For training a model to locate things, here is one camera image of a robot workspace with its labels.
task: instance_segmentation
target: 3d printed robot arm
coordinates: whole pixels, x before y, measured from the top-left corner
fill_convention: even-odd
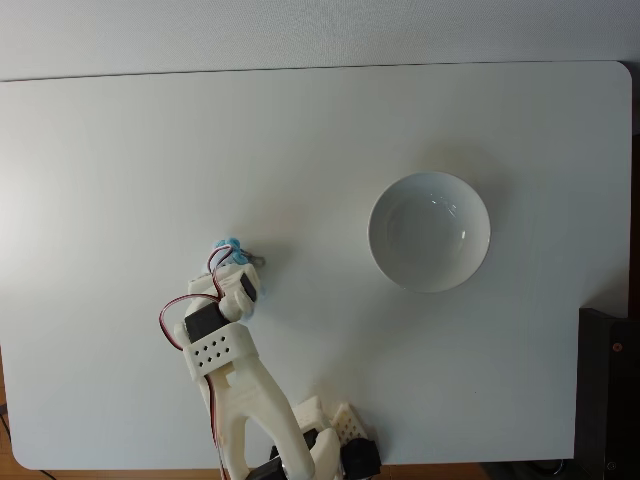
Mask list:
[[[249,329],[236,323],[252,313],[260,291],[254,266],[232,262],[218,268],[215,275],[217,287],[212,285],[210,275],[189,283],[189,294],[202,296],[192,300],[185,321],[174,328],[174,338],[210,412],[214,399],[214,441],[222,451],[231,480],[331,480],[342,478],[343,468],[351,473],[352,480],[378,473],[380,459],[375,444],[365,440],[364,429],[348,405],[343,404],[333,424],[317,397],[292,410],[260,361]],[[219,289],[222,298],[216,295]],[[212,300],[216,296],[219,302]],[[248,418],[253,418],[275,443],[272,459],[253,471],[245,461]]]

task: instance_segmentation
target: wooden floor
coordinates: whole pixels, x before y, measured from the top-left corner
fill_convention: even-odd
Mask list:
[[[0,405],[6,402],[2,359],[0,358]],[[218,470],[51,470],[58,480],[128,480],[159,478],[165,480],[217,480]],[[488,480],[476,463],[455,465],[385,465],[375,480]],[[11,442],[0,425],[0,480],[47,480],[42,473],[23,468],[13,458]]]

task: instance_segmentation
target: blue object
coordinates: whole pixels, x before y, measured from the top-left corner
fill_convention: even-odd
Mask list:
[[[234,237],[230,237],[228,240],[220,240],[215,244],[214,248],[222,247],[223,245],[231,245],[233,247],[229,261],[237,263],[238,265],[246,265],[249,263],[249,259],[244,254],[242,248],[240,248],[240,240]]]

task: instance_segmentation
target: red wire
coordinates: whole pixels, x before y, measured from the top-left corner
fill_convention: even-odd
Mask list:
[[[189,295],[183,295],[182,297],[178,297],[178,298],[174,298],[173,300],[171,300],[169,303],[167,303],[164,308],[160,311],[160,317],[158,318],[158,320],[160,321],[160,328],[162,329],[162,333],[164,333],[164,336],[167,337],[167,340],[169,340],[169,343],[171,343],[171,345],[173,345],[175,348],[177,348],[178,350],[182,351],[182,347],[180,346],[180,344],[173,338],[173,335],[171,335],[169,333],[169,330],[167,329],[167,326],[164,323],[164,313],[167,311],[167,309],[172,306],[175,305],[178,302],[181,302],[183,300],[187,300],[188,298],[207,298],[213,302],[220,302],[220,299],[218,297],[216,297],[215,295],[207,295],[204,293],[190,293]]]
[[[218,445],[218,435],[217,435],[217,428],[216,428],[216,394],[215,394],[215,390],[213,389],[213,382],[211,381],[211,378],[209,377],[209,375],[205,375],[204,378],[207,381],[207,385],[209,385],[209,406],[211,407],[210,418],[211,418],[211,435],[213,435],[213,444],[215,445],[216,450],[218,451],[218,459],[220,460],[220,472],[222,473],[222,478],[224,478],[224,480],[227,480],[227,473],[224,470],[224,462],[222,460],[222,454],[221,454],[222,446]]]
[[[218,260],[218,263],[216,263],[216,266],[213,267],[213,270],[211,270],[211,261],[213,260],[213,257],[215,257],[218,254],[218,252],[221,252],[222,250],[229,250],[229,251],[225,253],[220,260]],[[224,292],[222,291],[222,288],[220,288],[220,284],[218,283],[218,279],[216,278],[216,269],[218,268],[218,265],[220,265],[227,258],[229,258],[229,256],[232,253],[233,253],[232,245],[222,245],[221,247],[215,248],[213,252],[211,252],[211,255],[209,255],[209,260],[207,260],[207,268],[209,269],[209,273],[211,274],[211,278],[213,279],[213,285],[216,287],[216,292],[218,293],[218,296],[220,298],[224,297]]]
[[[222,250],[229,250],[229,251],[227,253],[225,253],[220,260],[218,260],[218,263],[216,263],[216,266],[213,267],[213,270],[211,270],[211,260],[213,260],[213,257],[215,257],[216,254],[218,252],[222,251]],[[213,252],[209,256],[209,260],[207,261],[207,268],[209,269],[209,273],[211,274],[211,277],[213,278],[213,285],[216,287],[217,295],[207,295],[207,294],[204,294],[204,293],[191,293],[189,295],[183,295],[182,297],[174,298],[173,300],[171,300],[160,311],[160,317],[158,318],[158,320],[160,322],[160,328],[162,329],[162,333],[164,333],[164,336],[167,337],[167,340],[169,340],[169,343],[171,345],[173,345],[175,348],[177,348],[178,350],[182,351],[182,347],[173,338],[173,335],[171,335],[171,333],[169,333],[169,329],[167,328],[167,326],[164,323],[164,313],[172,305],[175,305],[176,303],[181,302],[183,300],[186,300],[188,298],[196,298],[196,297],[208,298],[209,300],[211,300],[213,302],[219,303],[220,300],[222,299],[222,297],[224,297],[224,292],[222,291],[222,288],[220,288],[220,284],[218,283],[218,280],[216,278],[216,270],[217,270],[218,266],[222,262],[224,262],[227,258],[229,258],[229,255],[231,255],[232,253],[233,253],[233,246],[231,246],[231,245],[222,245],[221,247],[217,247],[217,248],[215,248],[213,250]]]
[[[220,260],[218,260],[218,262],[216,263],[216,266],[213,267],[213,270],[212,270],[211,269],[211,261],[216,256],[216,254],[218,252],[221,252],[222,250],[228,250],[228,252],[225,253]],[[233,253],[233,246],[231,246],[231,245],[223,245],[221,247],[215,248],[213,250],[213,252],[211,253],[211,255],[209,256],[209,260],[207,261],[207,268],[209,269],[209,273],[211,274],[211,278],[213,279],[213,285],[216,287],[217,295],[207,295],[207,294],[204,294],[204,293],[190,293],[189,295],[183,295],[181,297],[174,298],[169,303],[167,303],[164,306],[164,308],[160,311],[160,316],[159,316],[158,320],[160,322],[160,328],[162,329],[162,333],[164,333],[164,336],[167,337],[167,340],[169,340],[169,343],[171,343],[171,345],[173,345],[178,350],[182,351],[182,347],[173,338],[171,333],[169,333],[169,330],[167,329],[167,326],[164,323],[164,314],[165,314],[165,312],[172,305],[175,305],[176,303],[181,302],[183,300],[187,300],[188,298],[207,298],[207,299],[209,299],[209,300],[211,300],[213,302],[219,303],[220,300],[222,299],[222,297],[224,297],[224,292],[222,291],[222,288],[220,287],[220,284],[218,283],[218,279],[216,278],[216,269],[218,268],[218,266],[222,262],[224,262],[227,258],[229,258],[229,256],[232,253]],[[209,375],[205,375],[204,378],[207,381],[207,385],[209,385],[209,405],[211,407],[210,418],[211,418],[211,434],[213,435],[213,444],[215,445],[216,450],[218,451],[218,459],[220,460],[220,471],[222,472],[222,478],[224,480],[227,480],[227,473],[224,470],[224,462],[223,462],[222,454],[221,454],[222,446],[218,446],[218,437],[217,437],[217,434],[216,434],[216,415],[215,415],[216,395],[215,395],[215,390],[213,389],[213,383],[211,381],[211,378],[209,378]]]

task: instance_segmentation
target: white table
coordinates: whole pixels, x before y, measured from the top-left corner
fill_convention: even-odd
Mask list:
[[[217,465],[157,314],[229,234],[267,258],[250,328],[292,403],[351,402],[386,463],[571,457],[578,308],[626,311],[630,87],[607,62],[0,85],[16,458]],[[388,184],[429,169],[478,190],[493,238],[468,282],[417,295],[366,230]],[[250,426],[250,463],[270,444]]]

